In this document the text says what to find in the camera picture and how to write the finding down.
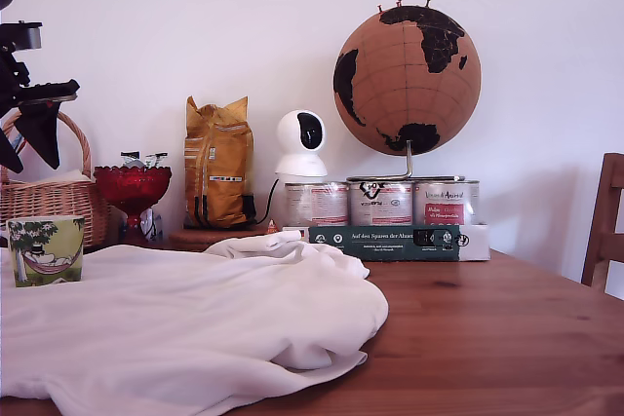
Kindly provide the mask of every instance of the white cloth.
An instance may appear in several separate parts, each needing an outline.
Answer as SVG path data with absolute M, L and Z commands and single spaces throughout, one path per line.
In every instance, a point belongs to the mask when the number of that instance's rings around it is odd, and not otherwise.
M 42 184 L 46 182 L 89 182 L 89 181 L 91 181 L 90 178 L 88 178 L 80 170 L 71 170 L 69 172 L 55 174 L 50 177 L 46 177 L 45 179 L 38 180 L 37 183 Z
M 290 394 L 362 363 L 388 312 L 358 259 L 292 234 L 115 246 L 85 255 L 81 282 L 26 288 L 4 254 L 2 395 L 67 416 L 216 415 Z

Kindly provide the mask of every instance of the globe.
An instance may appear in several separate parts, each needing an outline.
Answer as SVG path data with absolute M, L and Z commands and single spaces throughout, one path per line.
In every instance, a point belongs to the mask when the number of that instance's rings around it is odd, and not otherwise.
M 470 119 L 480 89 L 470 36 L 429 2 L 367 19 L 344 43 L 333 73 L 347 129 L 389 155 L 405 155 L 408 140 L 414 155 L 451 140 Z

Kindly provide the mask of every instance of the wicker basket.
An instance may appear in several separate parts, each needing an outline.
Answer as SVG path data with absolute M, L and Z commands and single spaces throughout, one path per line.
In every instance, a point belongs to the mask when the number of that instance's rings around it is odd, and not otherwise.
M 2 131 L 9 136 L 15 121 L 20 116 L 11 116 Z M 58 118 L 76 134 L 82 147 L 82 173 L 91 179 L 91 150 L 87 138 L 78 126 L 65 114 Z M 108 229 L 110 205 L 102 197 L 96 184 L 80 182 L 18 182 L 9 180 L 9 172 L 0 167 L 0 225 L 8 219 L 24 216 L 47 216 L 73 214 L 85 217 L 84 246 L 103 244 Z

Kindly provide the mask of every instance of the white security camera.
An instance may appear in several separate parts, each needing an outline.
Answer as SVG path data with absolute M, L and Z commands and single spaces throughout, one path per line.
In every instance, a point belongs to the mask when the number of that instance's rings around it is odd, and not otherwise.
M 280 179 L 285 183 L 323 182 L 328 175 L 318 152 L 325 145 L 325 125 L 312 111 L 289 112 L 277 125 L 284 156 L 277 165 Z

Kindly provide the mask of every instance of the tin can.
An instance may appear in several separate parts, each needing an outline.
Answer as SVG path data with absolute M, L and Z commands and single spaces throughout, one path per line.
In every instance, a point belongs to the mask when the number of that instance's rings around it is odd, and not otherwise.
M 284 184 L 286 226 L 346 226 L 349 224 L 345 182 Z
M 417 182 L 416 224 L 479 224 L 479 181 Z
M 351 224 L 401 226 L 412 221 L 411 182 L 363 181 L 349 183 Z

